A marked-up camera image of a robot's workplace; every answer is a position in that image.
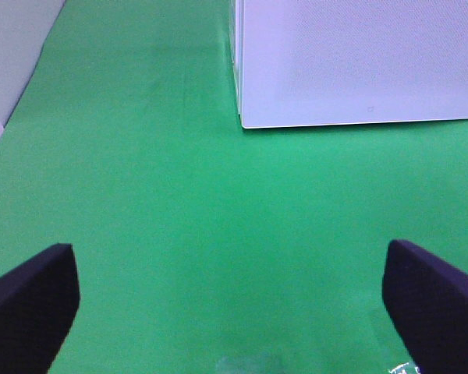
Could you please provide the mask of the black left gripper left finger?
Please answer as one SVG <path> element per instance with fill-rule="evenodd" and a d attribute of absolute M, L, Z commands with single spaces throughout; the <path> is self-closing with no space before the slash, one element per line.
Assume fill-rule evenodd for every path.
<path fill-rule="evenodd" d="M 70 244 L 57 243 L 0 276 L 0 373 L 46 373 L 80 307 Z"/>

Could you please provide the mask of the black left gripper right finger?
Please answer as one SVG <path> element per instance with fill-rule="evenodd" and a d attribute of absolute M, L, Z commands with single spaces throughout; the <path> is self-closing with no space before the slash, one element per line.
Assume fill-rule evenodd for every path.
<path fill-rule="evenodd" d="M 422 373 L 468 373 L 468 274 L 403 239 L 388 245 L 381 297 Z"/>

